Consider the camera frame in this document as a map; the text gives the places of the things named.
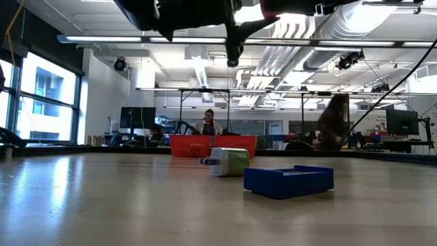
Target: blue box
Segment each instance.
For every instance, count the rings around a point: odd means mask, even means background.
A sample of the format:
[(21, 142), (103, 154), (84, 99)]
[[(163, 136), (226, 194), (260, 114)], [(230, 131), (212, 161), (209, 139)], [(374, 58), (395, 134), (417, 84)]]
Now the blue box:
[(295, 165), (292, 169), (244, 169), (244, 188), (278, 200), (321, 193), (334, 188), (334, 170)]

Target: window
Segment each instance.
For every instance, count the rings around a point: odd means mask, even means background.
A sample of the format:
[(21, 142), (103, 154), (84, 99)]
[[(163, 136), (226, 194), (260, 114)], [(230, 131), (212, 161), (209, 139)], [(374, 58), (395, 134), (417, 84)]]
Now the window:
[(21, 97), (17, 135), (23, 139), (68, 141), (71, 136), (72, 108)]
[(23, 62), (21, 90), (72, 105), (76, 75), (29, 53)]
[(6, 128), (6, 117), (8, 116), (9, 94), (0, 93), (0, 127)]
[(5, 86), (11, 86), (11, 76), (12, 76), (12, 64), (6, 61), (0, 60), (1, 69), (3, 69), (3, 74), (5, 75)]

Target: table surface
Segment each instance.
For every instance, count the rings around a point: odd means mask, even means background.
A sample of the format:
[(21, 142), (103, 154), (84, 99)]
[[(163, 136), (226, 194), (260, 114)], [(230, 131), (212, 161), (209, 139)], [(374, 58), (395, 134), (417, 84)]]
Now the table surface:
[(290, 200), (211, 177), (197, 159), (89, 153), (0, 163), (0, 245), (435, 245), (437, 169), (364, 159), (257, 157), (332, 167), (335, 189)]

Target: red basket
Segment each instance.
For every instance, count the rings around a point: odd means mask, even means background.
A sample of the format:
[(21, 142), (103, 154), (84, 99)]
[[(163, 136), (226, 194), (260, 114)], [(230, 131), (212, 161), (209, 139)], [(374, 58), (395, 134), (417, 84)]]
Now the red basket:
[(256, 136), (216, 136), (216, 147), (223, 148), (244, 148), (249, 151), (251, 158), (255, 157), (255, 149), (257, 147)]
[(170, 135), (170, 146), (176, 157), (208, 157), (211, 136)]

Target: black monitor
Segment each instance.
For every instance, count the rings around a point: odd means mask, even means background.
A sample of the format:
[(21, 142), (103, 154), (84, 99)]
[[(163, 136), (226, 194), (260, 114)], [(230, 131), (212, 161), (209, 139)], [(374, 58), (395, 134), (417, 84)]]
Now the black monitor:
[(416, 111), (386, 109), (387, 132), (390, 135), (418, 135), (419, 117)]
[(129, 128), (131, 134), (134, 133), (134, 129), (153, 128), (155, 115), (154, 107), (122, 107), (120, 128)]

